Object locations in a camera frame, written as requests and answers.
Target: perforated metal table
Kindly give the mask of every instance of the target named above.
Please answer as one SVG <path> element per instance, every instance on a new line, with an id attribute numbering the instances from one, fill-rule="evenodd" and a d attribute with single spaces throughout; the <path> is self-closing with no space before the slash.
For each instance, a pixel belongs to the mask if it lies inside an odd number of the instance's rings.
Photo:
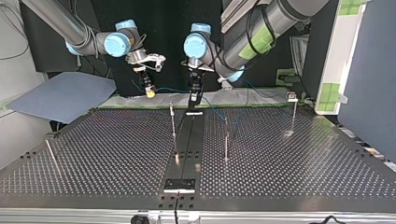
<path id="1" fill-rule="evenodd" d="M 176 124 L 174 146 L 167 110 L 93 111 L 49 141 L 56 160 L 43 144 L 0 172 L 0 210 L 396 214 L 396 174 L 309 108 L 177 110 Z M 168 179 L 195 192 L 163 193 Z"/>

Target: white wall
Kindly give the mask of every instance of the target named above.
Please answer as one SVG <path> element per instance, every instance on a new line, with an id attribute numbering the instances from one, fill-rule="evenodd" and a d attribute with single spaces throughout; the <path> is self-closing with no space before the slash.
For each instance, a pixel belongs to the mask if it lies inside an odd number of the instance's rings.
<path id="1" fill-rule="evenodd" d="M 1 1 L 19 11 L 17 0 Z M 8 9 L 2 9 L 19 26 L 18 19 Z M 0 13 L 0 59 L 21 53 L 26 44 L 26 40 Z M 47 120 L 1 109 L 4 102 L 15 99 L 44 81 L 44 75 L 35 71 L 30 50 L 15 59 L 0 60 L 0 169 L 38 145 L 44 134 L 50 131 Z"/>

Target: metal plate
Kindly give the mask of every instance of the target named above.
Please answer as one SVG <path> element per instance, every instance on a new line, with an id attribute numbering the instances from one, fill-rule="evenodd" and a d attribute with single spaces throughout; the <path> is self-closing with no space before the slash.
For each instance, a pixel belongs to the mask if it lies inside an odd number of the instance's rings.
<path id="1" fill-rule="evenodd" d="M 176 111 L 177 130 L 182 118 Z M 166 203 L 163 177 L 174 154 L 169 111 L 95 111 L 50 143 L 56 161 L 44 148 L 3 172 L 0 206 L 158 209 Z"/>
<path id="2" fill-rule="evenodd" d="M 396 213 L 396 174 L 325 118 L 300 108 L 293 119 L 288 107 L 218 113 L 205 112 L 194 210 Z"/>

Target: blue cloth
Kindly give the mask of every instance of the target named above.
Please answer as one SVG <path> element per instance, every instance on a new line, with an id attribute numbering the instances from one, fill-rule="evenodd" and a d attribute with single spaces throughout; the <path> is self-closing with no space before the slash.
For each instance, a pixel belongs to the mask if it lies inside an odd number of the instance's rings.
<path id="1" fill-rule="evenodd" d="M 99 106 L 114 91 L 113 80 L 80 72 L 64 72 L 10 103 L 7 108 L 70 123 Z"/>

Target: light blue joint cap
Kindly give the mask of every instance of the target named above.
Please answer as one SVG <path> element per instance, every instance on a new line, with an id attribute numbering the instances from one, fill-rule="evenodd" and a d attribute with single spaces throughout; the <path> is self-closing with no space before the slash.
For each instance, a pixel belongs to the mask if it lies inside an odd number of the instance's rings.
<path id="1" fill-rule="evenodd" d="M 190 34 L 184 41 L 184 52 L 189 58 L 200 59 L 205 56 L 206 50 L 206 41 L 199 34 Z"/>
<path id="2" fill-rule="evenodd" d="M 82 54 L 78 53 L 69 43 L 67 43 L 67 41 L 65 41 L 66 43 L 66 47 L 69 50 L 69 52 L 73 55 L 79 55 L 82 56 Z"/>
<path id="3" fill-rule="evenodd" d="M 136 24 L 134 23 L 134 20 L 120 21 L 116 23 L 117 31 L 124 28 L 136 28 Z"/>
<path id="4" fill-rule="evenodd" d="M 124 56 L 131 50 L 131 43 L 127 35 L 122 33 L 112 33 L 106 37 L 105 50 L 113 57 Z"/>
<path id="5" fill-rule="evenodd" d="M 242 74 L 244 74 L 244 72 L 245 72 L 244 69 L 245 69 L 245 66 L 242 66 L 241 68 L 239 68 L 239 70 L 241 70 L 241 71 L 235 72 L 232 76 L 228 77 L 227 80 L 229 80 L 231 82 L 235 82 L 242 76 Z"/>
<path id="6" fill-rule="evenodd" d="M 205 32 L 208 34 L 212 34 L 211 33 L 212 28 L 210 27 L 209 24 L 205 24 L 205 23 L 193 23 L 191 26 L 191 31 L 192 32 Z"/>

